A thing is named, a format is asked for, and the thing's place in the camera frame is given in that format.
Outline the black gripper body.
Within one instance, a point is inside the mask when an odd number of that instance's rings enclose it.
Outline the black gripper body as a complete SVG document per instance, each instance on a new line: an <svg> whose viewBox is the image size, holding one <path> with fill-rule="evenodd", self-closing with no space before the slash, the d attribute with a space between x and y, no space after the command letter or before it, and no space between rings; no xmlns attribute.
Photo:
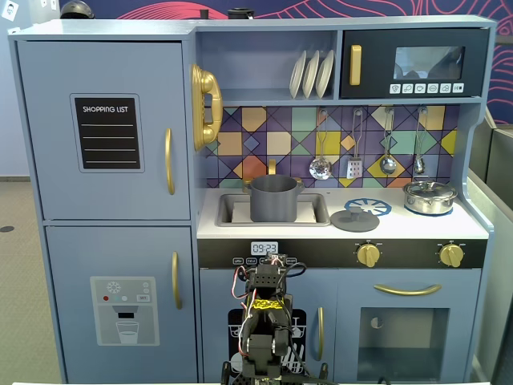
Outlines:
<svg viewBox="0 0 513 385"><path fill-rule="evenodd" d="M299 262L295 257L289 257L287 254L273 253L269 255L272 265L278 265L279 271L285 277L301 276L307 266L303 262Z"/></svg>

